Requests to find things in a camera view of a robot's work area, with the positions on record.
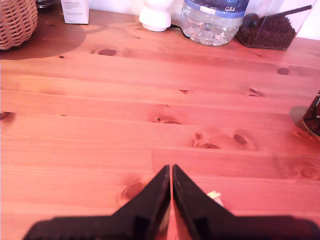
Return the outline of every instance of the wicker basket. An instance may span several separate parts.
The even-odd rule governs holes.
[[[38,21],[35,0],[0,0],[0,50],[29,40]]]

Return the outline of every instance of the black plastic claw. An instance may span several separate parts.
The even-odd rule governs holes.
[[[208,197],[178,165],[173,166],[172,182],[181,240],[320,240],[320,230],[312,221],[291,216],[232,215]]]
[[[170,200],[170,166],[166,165],[140,194],[113,215],[41,221],[24,240],[153,240]]]

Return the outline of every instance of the white box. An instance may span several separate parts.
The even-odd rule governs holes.
[[[61,0],[66,24],[89,24],[89,0]]]

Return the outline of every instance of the table surface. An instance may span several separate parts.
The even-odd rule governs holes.
[[[111,214],[175,163],[236,215],[320,225],[320,140],[301,125],[320,41],[208,47],[126,14],[65,24],[57,9],[0,54],[2,240],[54,216]]]

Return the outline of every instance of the bottle label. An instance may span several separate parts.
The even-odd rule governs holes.
[[[237,19],[245,15],[249,0],[184,0],[189,7],[226,19]]]

